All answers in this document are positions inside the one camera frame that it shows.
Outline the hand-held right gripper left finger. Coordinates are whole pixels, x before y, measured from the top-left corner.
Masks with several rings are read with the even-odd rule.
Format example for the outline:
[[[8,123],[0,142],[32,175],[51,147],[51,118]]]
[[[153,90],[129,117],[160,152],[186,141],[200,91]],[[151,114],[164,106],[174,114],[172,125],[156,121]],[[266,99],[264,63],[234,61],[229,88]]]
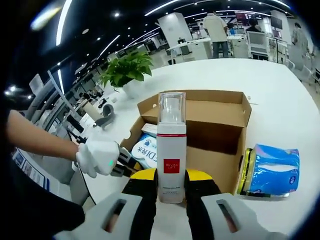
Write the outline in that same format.
[[[122,192],[110,194],[87,212],[85,221],[55,240],[149,240],[156,215],[157,170],[133,174]]]

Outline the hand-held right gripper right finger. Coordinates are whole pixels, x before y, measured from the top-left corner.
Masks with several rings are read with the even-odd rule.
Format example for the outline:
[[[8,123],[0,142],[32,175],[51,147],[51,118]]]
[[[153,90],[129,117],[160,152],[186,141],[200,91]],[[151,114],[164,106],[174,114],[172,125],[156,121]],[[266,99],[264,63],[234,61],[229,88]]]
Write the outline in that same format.
[[[213,178],[187,169],[184,177],[186,214],[194,240],[279,240],[266,230],[242,200],[222,193]]]

